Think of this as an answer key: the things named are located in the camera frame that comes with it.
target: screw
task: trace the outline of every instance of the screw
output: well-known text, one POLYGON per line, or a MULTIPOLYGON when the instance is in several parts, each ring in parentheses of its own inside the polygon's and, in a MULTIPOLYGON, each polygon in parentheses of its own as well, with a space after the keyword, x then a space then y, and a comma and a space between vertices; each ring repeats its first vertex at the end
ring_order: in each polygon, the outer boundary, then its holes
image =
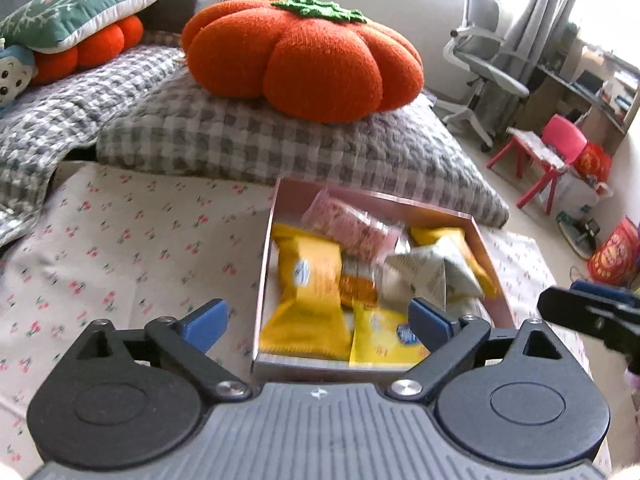
POLYGON ((413 379, 398 379, 391 384, 391 391, 401 397, 411 397, 422 391, 422 385, 413 379))
POLYGON ((247 394, 249 388, 240 381, 222 381, 216 385, 216 393, 222 399, 238 399, 247 394))

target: chair armrest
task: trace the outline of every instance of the chair armrest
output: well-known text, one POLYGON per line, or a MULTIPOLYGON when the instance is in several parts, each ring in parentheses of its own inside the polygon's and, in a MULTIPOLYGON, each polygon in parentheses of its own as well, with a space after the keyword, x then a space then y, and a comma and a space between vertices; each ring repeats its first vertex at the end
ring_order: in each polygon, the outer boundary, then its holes
POLYGON ((497 41, 500 44, 504 43, 504 38, 501 38, 495 32, 491 32, 485 28, 460 27, 451 31, 451 37, 456 38, 456 40, 466 38, 467 36, 480 36, 481 38, 488 38, 489 40, 497 41))
POLYGON ((537 61, 533 61, 532 59, 529 59, 528 57, 521 56, 520 54, 518 54, 514 50, 507 50, 505 48, 500 48, 500 50, 498 51, 497 55, 498 56, 504 55, 504 56, 514 57, 514 58, 522 61, 523 63, 530 64, 530 65, 537 65, 538 64, 537 61))
POLYGON ((146 30, 181 34, 184 25, 202 9, 222 0, 158 0, 141 10, 138 17, 146 30))

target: stuffed animal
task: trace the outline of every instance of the stuffed animal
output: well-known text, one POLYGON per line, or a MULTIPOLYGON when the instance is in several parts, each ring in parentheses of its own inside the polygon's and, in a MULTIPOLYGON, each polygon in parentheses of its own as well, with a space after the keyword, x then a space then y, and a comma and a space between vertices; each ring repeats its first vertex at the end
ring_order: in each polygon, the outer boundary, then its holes
POLYGON ((265 96, 311 121, 393 110, 424 84, 420 55, 407 39, 335 2, 215 4, 187 22, 182 46, 194 79, 213 95, 265 96))
POLYGON ((136 46, 142 40, 143 32, 142 22, 133 15, 108 25, 64 52, 34 52, 38 75, 31 80, 31 84, 53 83, 78 69, 87 70, 105 64, 136 46))
POLYGON ((0 38, 0 117, 13 106, 35 73, 33 52, 21 45, 4 48, 4 38, 0 38))

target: white snack package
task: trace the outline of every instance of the white snack package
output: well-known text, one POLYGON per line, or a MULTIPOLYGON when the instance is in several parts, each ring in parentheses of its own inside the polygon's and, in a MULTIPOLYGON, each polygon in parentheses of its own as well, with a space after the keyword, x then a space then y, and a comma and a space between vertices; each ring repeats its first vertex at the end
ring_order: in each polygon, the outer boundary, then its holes
POLYGON ((449 303, 447 303, 447 314, 455 318, 471 314, 472 316, 478 316, 485 321, 488 321, 491 323, 491 326, 494 326, 494 322, 491 320, 489 313, 486 311, 479 298, 465 298, 464 300, 449 301, 449 303))
POLYGON ((455 243, 448 237, 405 254, 390 254, 385 263, 397 270, 415 297, 446 310, 447 301, 484 298, 482 288, 455 243))

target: gray office chair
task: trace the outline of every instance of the gray office chair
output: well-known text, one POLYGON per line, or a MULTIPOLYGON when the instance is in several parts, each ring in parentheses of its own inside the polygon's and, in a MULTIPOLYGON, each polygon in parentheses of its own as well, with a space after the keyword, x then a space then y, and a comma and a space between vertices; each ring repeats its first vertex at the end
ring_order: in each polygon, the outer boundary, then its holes
POLYGON ((440 99, 435 104, 436 107, 450 112, 442 120, 445 124, 469 121, 471 127, 484 141, 481 146, 483 151, 488 151, 494 145, 494 140, 482 127, 474 112, 484 84, 487 81, 493 81, 500 88, 519 98, 529 96, 526 86, 491 64, 498 51, 505 53, 500 49, 504 39, 495 33, 499 13, 496 0, 465 0, 462 26, 451 31, 451 39, 444 47, 443 56, 450 63, 473 72, 478 79, 468 83, 474 88, 468 104, 459 105, 440 99))

